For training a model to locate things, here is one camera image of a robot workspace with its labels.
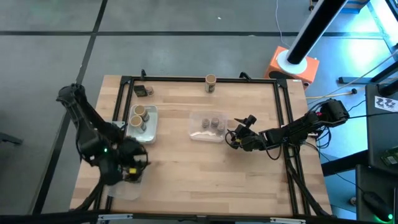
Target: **wooden table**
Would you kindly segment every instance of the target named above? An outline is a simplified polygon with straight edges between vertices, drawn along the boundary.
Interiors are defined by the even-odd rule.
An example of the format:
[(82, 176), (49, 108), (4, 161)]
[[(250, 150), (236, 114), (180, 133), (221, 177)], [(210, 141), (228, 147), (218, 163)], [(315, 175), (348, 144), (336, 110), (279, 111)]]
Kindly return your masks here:
[[(112, 120), (121, 76), (106, 75), (96, 104), (97, 112)], [(294, 119), (308, 110), (301, 82), (287, 80)], [(278, 127), (272, 85), (255, 83), (217, 83), (212, 94), (204, 83), (135, 82), (151, 85), (155, 95), (138, 98), (135, 104), (156, 105), (159, 125), (156, 142), (146, 145), (151, 165), (146, 170), (141, 196), (132, 200), (114, 198), (112, 211), (129, 213), (192, 215), (292, 215), (284, 159), (272, 161), (265, 152), (231, 149), (226, 143), (192, 141), (188, 135), (191, 111), (220, 111), (228, 114), (228, 128), (238, 123), (233, 118), (253, 114), (255, 132)], [(287, 115), (281, 99), (284, 121)], [(123, 114), (121, 106), (119, 120)], [(278, 149), (270, 151), (276, 156)], [(331, 213), (318, 152), (301, 147), (303, 172), (308, 189), (322, 208)], [(71, 208), (79, 206), (96, 185), (97, 167), (81, 163)], [(298, 208), (303, 213), (299, 188)]]

